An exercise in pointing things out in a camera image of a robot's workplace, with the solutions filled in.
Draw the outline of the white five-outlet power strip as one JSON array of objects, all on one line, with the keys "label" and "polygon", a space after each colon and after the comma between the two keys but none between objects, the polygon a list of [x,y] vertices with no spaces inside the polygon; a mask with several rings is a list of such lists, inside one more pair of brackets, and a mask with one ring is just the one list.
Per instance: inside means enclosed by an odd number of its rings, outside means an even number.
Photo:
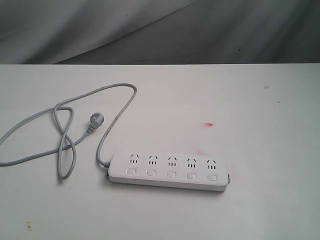
[{"label": "white five-outlet power strip", "polygon": [[224,160],[205,155],[120,151],[108,177],[114,183],[223,192],[231,181]]}]

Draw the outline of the grey power plug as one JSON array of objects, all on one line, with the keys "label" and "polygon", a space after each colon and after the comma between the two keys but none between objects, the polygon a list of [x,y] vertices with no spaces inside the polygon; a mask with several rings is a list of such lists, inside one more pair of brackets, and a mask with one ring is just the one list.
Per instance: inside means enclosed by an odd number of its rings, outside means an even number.
[{"label": "grey power plug", "polygon": [[104,123],[104,116],[100,112],[95,112],[90,117],[90,125],[87,128],[88,133],[94,132]]}]

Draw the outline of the grey backdrop cloth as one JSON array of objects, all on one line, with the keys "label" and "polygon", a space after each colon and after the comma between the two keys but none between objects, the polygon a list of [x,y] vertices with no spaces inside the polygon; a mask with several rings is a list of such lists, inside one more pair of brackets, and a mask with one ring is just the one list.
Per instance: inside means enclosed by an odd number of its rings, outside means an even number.
[{"label": "grey backdrop cloth", "polygon": [[320,61],[317,0],[3,0],[2,64]]}]

